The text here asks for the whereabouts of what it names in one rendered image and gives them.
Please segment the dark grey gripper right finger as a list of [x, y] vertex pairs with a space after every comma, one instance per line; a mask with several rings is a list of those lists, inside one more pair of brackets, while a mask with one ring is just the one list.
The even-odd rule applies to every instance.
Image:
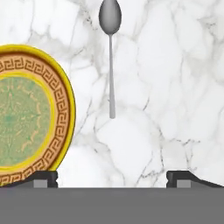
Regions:
[[190, 171], [168, 171], [166, 173], [166, 178], [167, 188], [223, 188], [223, 185], [217, 185], [215, 183], [200, 179]]

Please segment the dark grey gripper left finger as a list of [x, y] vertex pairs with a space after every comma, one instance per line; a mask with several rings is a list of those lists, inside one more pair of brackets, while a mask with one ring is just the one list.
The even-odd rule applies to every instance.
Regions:
[[57, 188], [57, 179], [56, 171], [35, 171], [25, 180], [9, 184], [9, 187]]

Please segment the grey metal spoon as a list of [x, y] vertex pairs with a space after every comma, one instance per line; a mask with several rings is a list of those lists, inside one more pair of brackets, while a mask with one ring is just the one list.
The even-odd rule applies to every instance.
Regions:
[[109, 41], [109, 117], [116, 117], [116, 102], [113, 75], [112, 37], [118, 32], [122, 21], [121, 8], [117, 0], [103, 0], [99, 11], [101, 29], [108, 35]]

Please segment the yellow patterned plate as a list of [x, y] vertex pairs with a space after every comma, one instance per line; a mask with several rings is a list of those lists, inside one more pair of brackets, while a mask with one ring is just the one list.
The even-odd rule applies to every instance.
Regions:
[[74, 92], [60, 64], [32, 46], [0, 46], [0, 186], [56, 172], [74, 126]]

